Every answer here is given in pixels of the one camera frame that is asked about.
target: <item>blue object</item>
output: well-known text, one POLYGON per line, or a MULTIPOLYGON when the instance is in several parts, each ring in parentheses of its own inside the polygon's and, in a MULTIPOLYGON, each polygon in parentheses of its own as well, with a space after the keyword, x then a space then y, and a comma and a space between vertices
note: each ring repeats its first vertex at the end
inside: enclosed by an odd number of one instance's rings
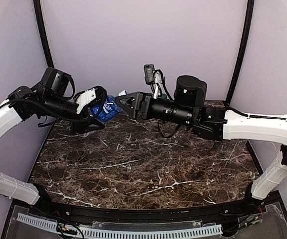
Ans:
MULTIPOLYGON (((96 114, 99 110, 100 105, 96 105, 92 108, 92 111, 94 114, 96 114)), ((122 111, 122 108, 120 108, 116 102, 115 97, 112 95, 107 95, 106 101, 104 103, 104 107, 102 111, 100 111, 99 115, 96 119, 98 119, 101 122, 108 122, 113 117, 118 115, 122 111)))

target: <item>white bracket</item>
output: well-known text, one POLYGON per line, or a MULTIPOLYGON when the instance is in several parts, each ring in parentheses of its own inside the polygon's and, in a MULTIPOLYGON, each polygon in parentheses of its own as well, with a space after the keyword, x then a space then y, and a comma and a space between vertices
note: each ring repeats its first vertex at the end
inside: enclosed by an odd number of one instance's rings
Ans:
POLYGON ((80 94, 76 100, 76 103, 78 104, 77 107, 77 114, 80 114, 83 107, 87 104, 89 104, 91 101, 93 101, 96 98, 95 89, 91 88, 84 93, 80 94))
POLYGON ((40 198, 38 189, 31 183, 24 183, 0 172, 0 194, 34 205, 40 198))
POLYGON ((155 85, 155 91, 154 91, 153 98, 157 99, 159 92, 160 92, 158 85, 160 85, 160 86, 162 85, 162 78, 161 78, 160 72, 155 72, 154 82, 155 82, 155 84, 154 84, 155 85))

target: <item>black pole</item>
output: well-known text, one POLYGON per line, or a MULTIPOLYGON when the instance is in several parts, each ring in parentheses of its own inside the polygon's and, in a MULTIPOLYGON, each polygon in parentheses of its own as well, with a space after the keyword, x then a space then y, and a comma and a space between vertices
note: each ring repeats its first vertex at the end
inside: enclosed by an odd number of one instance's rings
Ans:
POLYGON ((244 20, 244 26, 243 26, 243 32, 242 32, 242 37, 241 37, 241 43, 240 43, 240 48, 239 48, 239 53, 237 57, 237 62, 235 64, 233 76, 231 79, 229 91, 227 94, 227 98, 225 100, 225 104, 228 106, 231 103, 232 96, 235 90, 235 87, 237 85, 237 81, 239 78, 241 66, 242 66, 242 61, 245 53, 245 49, 247 46, 248 42, 248 37, 249 37, 249 32, 250 32, 250 26, 251 26, 251 20, 252 20, 252 13, 253 13, 253 7, 254 7, 254 0, 248 0, 247 4, 247 10, 245 14, 245 20, 244 20))
POLYGON ((36 20, 37 20, 40 40, 42 42, 42 46, 44 49, 46 62, 47 62, 48 67, 54 68, 54 62, 53 62, 52 55, 50 53, 50 48, 49 48, 49 44, 48 44, 48 40, 47 40, 47 35, 46 35, 43 13, 42 13, 41 5, 40 5, 40 0, 34 0, 34 7, 35 7, 35 14, 36 14, 36 20))

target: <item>brown marble surface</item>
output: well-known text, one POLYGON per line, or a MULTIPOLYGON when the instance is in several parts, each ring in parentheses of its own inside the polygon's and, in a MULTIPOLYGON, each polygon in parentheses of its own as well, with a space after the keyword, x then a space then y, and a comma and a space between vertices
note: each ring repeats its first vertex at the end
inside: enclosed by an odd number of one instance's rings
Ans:
MULTIPOLYGON (((30 182, 43 185, 55 202, 165 209, 241 199, 258 177, 242 141, 207 141, 184 129, 165 139, 156 124, 157 120, 138 122, 120 114, 104 130, 80 137, 60 121, 30 182)), ((171 132, 175 125, 163 128, 171 132)))

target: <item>black enclosure frame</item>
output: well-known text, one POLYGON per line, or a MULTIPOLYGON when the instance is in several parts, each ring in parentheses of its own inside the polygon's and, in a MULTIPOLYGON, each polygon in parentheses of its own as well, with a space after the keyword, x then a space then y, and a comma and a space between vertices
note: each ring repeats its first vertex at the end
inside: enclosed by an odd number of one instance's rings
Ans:
MULTIPOLYGON (((40 0, 33 0, 34 7, 35 7, 35 14, 37 25, 39 29, 40 39, 44 50, 44 55, 46 58, 46 62, 48 67, 54 67, 53 58, 51 55, 49 43, 47 40, 46 29, 43 20, 42 8, 40 0)), ((254 8, 254 0, 248 0, 247 2, 247 9, 244 21, 244 28, 242 32, 239 52, 233 72, 233 76, 231 79, 229 91, 224 101, 226 106, 230 105, 233 93, 235 91, 235 87, 238 81, 239 73, 242 66, 242 61, 244 58, 247 40, 249 37, 250 26, 251 26, 251 19, 253 14, 254 8)), ((247 142, 246 144, 247 150, 249 151, 255 166, 257 167, 258 173, 261 175, 263 170, 260 166, 260 163, 251 147, 251 144, 247 142)), ((79 225, 82 224, 91 224, 92 221, 101 221, 101 222, 120 222, 120 223, 166 223, 166 222, 178 222, 178 221, 192 221, 192 220, 202 220, 203 223, 212 223, 215 222, 217 224, 227 224, 227 223, 236 223, 238 217, 231 217, 227 219, 225 215, 222 213, 225 209, 229 207, 233 207, 237 205, 240 201, 233 201, 227 202, 217 205, 209 205, 209 206, 202 206, 202 207, 194 207, 194 208, 186 208, 186 209, 165 209, 165 210, 122 210, 122 209, 101 209, 101 208, 90 208, 90 207, 80 207, 80 206, 73 206, 61 203, 54 203, 51 204, 55 206, 60 215, 64 215, 63 219, 71 221, 73 224, 79 225)), ((267 198, 264 200, 265 204, 270 204, 274 202, 279 202, 282 208, 282 212, 285 216, 287 222, 287 212, 285 210, 283 201, 278 191, 271 192, 267 198)), ((8 229, 8 225, 11 220, 11 216, 16 205, 22 207, 28 207, 28 204, 20 202, 18 200, 13 200, 11 208, 8 213, 8 217, 5 223, 5 227, 3 230, 3 234, 1 238, 6 237, 6 232, 8 229)), ((34 208, 30 209, 30 213, 40 214, 34 208)))

